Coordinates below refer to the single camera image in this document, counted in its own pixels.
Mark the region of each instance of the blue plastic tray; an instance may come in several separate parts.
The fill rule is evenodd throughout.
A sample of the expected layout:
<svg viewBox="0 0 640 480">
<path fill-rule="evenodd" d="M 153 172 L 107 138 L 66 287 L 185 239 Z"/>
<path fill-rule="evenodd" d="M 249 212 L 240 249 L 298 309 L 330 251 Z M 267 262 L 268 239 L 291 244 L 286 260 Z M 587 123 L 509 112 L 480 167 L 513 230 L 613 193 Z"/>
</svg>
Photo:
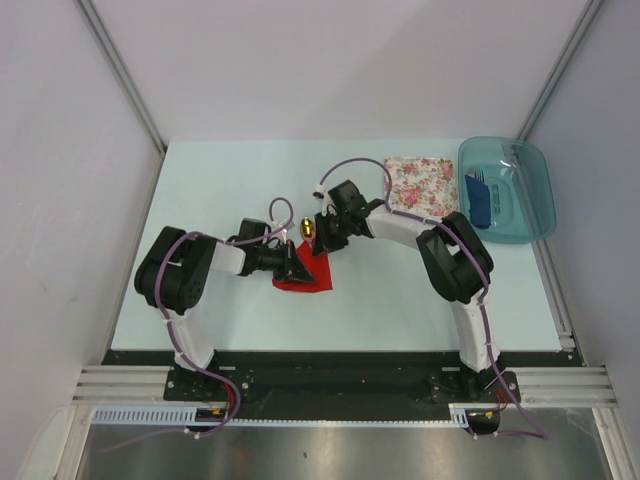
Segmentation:
<svg viewBox="0 0 640 480">
<path fill-rule="evenodd" d="M 460 209 L 470 219 L 465 175 L 481 171 L 490 193 L 491 224 L 478 236 L 498 243 L 541 240 L 556 228 L 553 193 L 542 152 L 502 137 L 473 137 L 458 151 Z"/>
</svg>

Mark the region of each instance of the purple cable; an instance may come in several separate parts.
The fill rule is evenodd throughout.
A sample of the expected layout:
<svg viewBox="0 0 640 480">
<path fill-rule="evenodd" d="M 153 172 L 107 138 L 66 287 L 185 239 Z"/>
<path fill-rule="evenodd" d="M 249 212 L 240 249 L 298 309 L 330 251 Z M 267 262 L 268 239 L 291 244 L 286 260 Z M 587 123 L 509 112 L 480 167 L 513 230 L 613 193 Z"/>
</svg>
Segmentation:
<svg viewBox="0 0 640 480">
<path fill-rule="evenodd" d="M 384 205 L 386 209 L 393 215 L 399 215 L 401 217 L 406 217 L 413 220 L 417 220 L 422 223 L 434 225 L 440 228 L 441 230 L 443 230 L 447 235 L 451 237 L 451 239 L 453 239 L 456 245 L 460 247 L 460 250 L 465 254 L 467 259 L 471 262 L 471 264 L 473 265 L 473 268 L 476 270 L 476 272 L 478 272 L 478 275 L 482 280 L 482 285 L 484 288 L 483 288 L 482 295 L 478 297 L 478 307 L 480 308 L 480 314 L 482 315 L 482 324 L 484 325 L 484 331 L 485 331 L 485 343 L 487 347 L 487 353 L 489 355 L 489 361 L 491 362 L 491 367 L 493 368 L 493 371 L 496 374 L 496 378 L 498 382 L 502 386 L 503 390 L 509 396 L 509 399 L 511 400 L 511 402 L 516 406 L 518 411 L 529 422 L 529 424 L 536 430 L 536 432 L 527 432 L 525 430 L 506 430 L 503 432 L 499 432 L 495 435 L 488 434 L 488 435 L 477 435 L 477 436 L 491 436 L 491 437 L 498 436 L 499 437 L 499 436 L 509 436 L 509 435 L 526 435 L 530 437 L 536 437 L 536 438 L 542 438 L 544 440 L 548 440 L 549 434 L 544 430 L 544 428 L 542 428 L 542 426 L 538 423 L 538 421 L 535 418 L 533 418 L 531 414 L 529 414 L 529 412 L 527 412 L 524 409 L 524 407 L 520 404 L 520 402 L 515 397 L 513 392 L 511 392 L 511 390 L 509 389 L 509 386 L 507 385 L 507 382 L 502 377 L 502 372 L 500 372 L 500 369 L 496 364 L 496 360 L 493 357 L 493 351 L 491 349 L 491 325 L 489 324 L 489 315 L 487 313 L 487 308 L 483 303 L 485 297 L 489 293 L 489 281 L 484 271 L 482 270 L 482 267 L 480 266 L 478 261 L 473 257 L 473 254 L 471 253 L 471 251 L 462 242 L 462 240 L 446 225 L 436 220 L 431 220 L 430 218 L 424 218 L 424 217 L 421 217 L 420 215 L 415 215 L 409 212 L 394 210 L 393 208 L 391 208 L 391 204 L 389 203 L 389 198 L 391 197 L 391 184 L 392 184 L 391 173 L 389 172 L 389 169 L 382 162 L 373 160 L 372 158 L 351 158 L 349 160 L 343 160 L 342 162 L 337 163 L 336 165 L 331 167 L 329 171 L 327 171 L 327 173 L 324 174 L 324 176 L 322 177 L 322 180 L 320 180 L 320 185 L 324 185 L 324 182 L 327 179 L 327 177 L 329 177 L 329 175 L 331 175 L 336 169 L 340 168 L 343 165 L 346 165 L 348 163 L 353 163 L 353 162 L 368 162 L 368 163 L 373 163 L 374 165 L 379 166 L 384 171 L 385 175 L 387 176 L 387 180 L 389 181 L 389 186 L 387 188 L 387 191 L 385 193 L 385 198 L 384 198 Z M 468 431 L 474 436 L 476 435 L 473 432 L 473 430 L 471 430 L 471 428 L 469 428 Z"/>
<path fill-rule="evenodd" d="M 280 228 L 262 235 L 260 237 L 256 237 L 256 238 L 252 238 L 249 240 L 242 240 L 240 242 L 225 242 L 228 245 L 236 245 L 236 246 L 241 246 L 241 245 L 248 245 L 251 243 L 255 243 L 255 242 L 259 242 L 262 240 L 265 240 L 269 237 L 272 237 L 278 233 L 280 233 L 282 230 L 284 230 L 285 228 L 287 228 L 291 222 L 293 221 L 293 205 L 291 205 L 291 202 L 289 200 L 287 200 L 284 197 L 276 197 L 274 198 L 271 203 L 269 204 L 269 218 L 273 221 L 273 206 L 276 204 L 276 202 L 281 201 L 281 202 L 285 202 L 287 204 L 287 207 L 289 207 L 289 219 L 284 223 L 283 226 L 281 226 Z M 233 410 L 231 411 L 231 413 L 229 415 L 227 415 L 227 417 L 220 422 L 218 425 L 216 425 L 215 427 L 213 427 L 211 430 L 208 430 L 206 432 L 200 432 L 199 434 L 199 438 L 205 438 L 208 436 L 213 435 L 214 433 L 216 433 L 218 430 L 220 430 L 222 427 L 224 427 L 227 423 L 229 423 L 231 420 L 233 420 L 235 418 L 235 416 L 238 414 L 238 410 L 240 409 L 240 391 L 238 390 L 238 387 L 235 385 L 235 383 L 233 383 L 231 380 L 221 376 L 221 375 L 217 375 L 213 372 L 209 372 L 208 370 L 205 370 L 204 368 L 199 367 L 198 365 L 196 365 L 189 357 L 187 357 L 184 352 L 182 351 L 182 348 L 180 347 L 180 344 L 178 343 L 178 339 L 176 338 L 175 332 L 173 330 L 173 326 L 171 325 L 171 315 L 169 314 L 169 311 L 165 308 L 165 306 L 162 304 L 162 301 L 160 299 L 160 287 L 162 285 L 162 278 L 164 277 L 164 272 L 167 269 L 167 265 L 169 264 L 169 261 L 171 260 L 171 257 L 173 256 L 173 254 L 176 252 L 176 250 L 178 250 L 178 248 L 180 248 L 180 245 L 182 245 L 184 242 L 186 242 L 187 240 L 190 240 L 192 238 L 197 237 L 198 235 L 201 235 L 200 232 L 189 232 L 189 233 L 185 233 L 182 237 L 180 237 L 178 240 L 176 240 L 176 242 L 171 246 L 171 248 L 167 251 L 167 254 L 164 256 L 164 258 L 162 259 L 162 263 L 160 264 L 160 268 L 158 269 L 158 275 L 156 277 L 156 282 L 154 285 L 154 290 L 153 290 L 153 295 L 154 295 L 154 299 L 156 301 L 156 305 L 158 307 L 158 310 L 160 310 L 160 312 L 162 313 L 162 316 L 166 319 L 169 320 L 169 322 L 167 323 L 167 331 L 169 333 L 169 338 L 171 340 L 171 344 L 173 345 L 174 350 L 176 351 L 176 354 L 181 355 L 182 359 L 184 360 L 184 362 L 189 365 L 192 369 L 194 369 L 196 372 L 201 373 L 202 375 L 206 375 L 207 377 L 211 377 L 215 380 L 218 380 L 220 382 L 226 383 L 227 385 L 229 385 L 231 387 L 231 390 L 233 391 L 233 394 L 236 398 L 236 402 L 234 405 Z M 135 437 L 132 438 L 130 440 L 127 440 L 125 442 L 122 443 L 118 443 L 116 445 L 112 445 L 110 447 L 107 448 L 102 448 L 102 449 L 98 449 L 97 452 L 98 453 L 108 453 L 108 452 L 112 452 L 114 450 L 118 450 L 120 448 L 123 447 L 127 447 L 129 445 L 133 445 L 135 443 L 141 442 L 143 440 L 147 440 L 149 438 L 153 438 L 159 435 L 164 435 L 167 433 L 184 433 L 184 429 L 183 428 L 165 428 L 163 430 L 157 430 L 155 432 L 150 432 L 150 433 L 146 433 L 144 435 L 140 435 L 139 437 Z"/>
</svg>

